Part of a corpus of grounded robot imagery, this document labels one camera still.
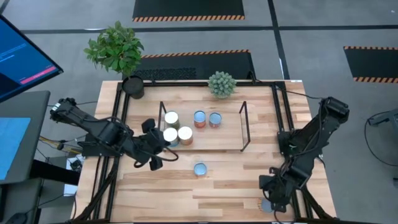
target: monitor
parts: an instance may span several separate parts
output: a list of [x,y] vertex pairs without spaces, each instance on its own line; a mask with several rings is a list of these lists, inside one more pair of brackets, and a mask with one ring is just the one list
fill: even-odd
[[0,15],[0,102],[61,73],[62,68]]

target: wooden tabletop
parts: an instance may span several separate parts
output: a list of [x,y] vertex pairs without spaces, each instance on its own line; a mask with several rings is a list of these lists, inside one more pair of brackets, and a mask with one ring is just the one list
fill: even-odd
[[[103,82],[95,116],[110,116],[118,82]],[[305,93],[302,82],[286,81],[290,91]],[[112,222],[271,222],[273,213],[261,212],[258,201],[263,198],[258,178],[267,175],[271,166],[279,167],[283,158],[279,153],[276,133],[277,118],[271,88],[267,86],[239,86],[228,99],[217,101],[207,87],[146,87],[140,100],[130,100],[126,123],[141,134],[141,123],[147,118],[157,120],[159,102],[166,107],[185,101],[212,101],[224,108],[247,101],[251,143],[244,152],[239,151],[180,151],[176,162],[164,162],[163,168],[150,171],[149,165],[135,169],[134,160],[123,156],[118,170]],[[279,100],[287,128],[282,94]],[[304,127],[311,114],[306,97],[288,94],[295,128]],[[121,98],[119,117],[123,106]],[[172,158],[170,153],[160,156]],[[76,195],[77,214],[91,200],[96,163],[98,158],[88,158],[83,166]],[[193,173],[196,162],[204,162],[208,173],[197,177]],[[315,161],[315,168],[308,188],[318,203],[330,215],[335,209],[328,181],[322,164]],[[102,200],[100,216],[104,217],[106,192]],[[301,214],[305,215],[304,206]],[[293,210],[277,213],[281,221],[292,221]]]

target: blue can lid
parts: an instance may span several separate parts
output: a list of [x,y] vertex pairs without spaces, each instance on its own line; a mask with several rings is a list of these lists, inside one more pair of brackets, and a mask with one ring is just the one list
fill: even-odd
[[207,173],[207,167],[203,163],[195,164],[193,171],[195,175],[205,175]]
[[196,111],[193,115],[193,120],[196,122],[204,122],[206,121],[206,114],[204,111]]
[[210,114],[209,120],[213,124],[220,124],[221,123],[221,115],[219,113],[212,113],[212,114]]

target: hazard stripe tape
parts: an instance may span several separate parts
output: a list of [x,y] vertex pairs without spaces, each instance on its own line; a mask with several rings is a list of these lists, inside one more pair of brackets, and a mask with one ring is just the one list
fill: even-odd
[[213,20],[244,20],[245,16],[151,16],[135,17],[133,22],[170,22],[170,21],[213,21]]
[[356,82],[373,82],[373,83],[398,83],[398,78],[381,78],[381,77],[354,77]]
[[348,49],[364,49],[364,50],[398,50],[398,47],[360,47],[360,46],[344,46],[345,50]]
[[233,54],[233,53],[250,53],[250,50],[216,50],[209,52],[185,52],[185,53],[171,53],[171,54],[155,54],[143,55],[141,58],[156,58],[156,57],[178,57],[188,55],[208,55],[208,54]]

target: can lid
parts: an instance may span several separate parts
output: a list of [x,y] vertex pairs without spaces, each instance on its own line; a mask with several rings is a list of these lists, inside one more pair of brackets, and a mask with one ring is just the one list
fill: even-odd
[[182,127],[178,130],[178,136],[181,140],[188,140],[192,137],[192,129],[189,127]]
[[207,173],[207,167],[203,163],[195,164],[193,167],[195,175],[205,175]]
[[175,128],[167,128],[163,131],[163,138],[168,142],[176,140],[177,130]]
[[165,114],[164,120],[168,124],[174,124],[178,121],[178,114],[175,111],[169,111]]
[[206,114],[204,111],[196,111],[193,115],[193,120],[196,122],[204,122],[206,121]]
[[213,124],[220,124],[221,123],[221,115],[219,113],[212,113],[212,114],[210,114],[209,120]]

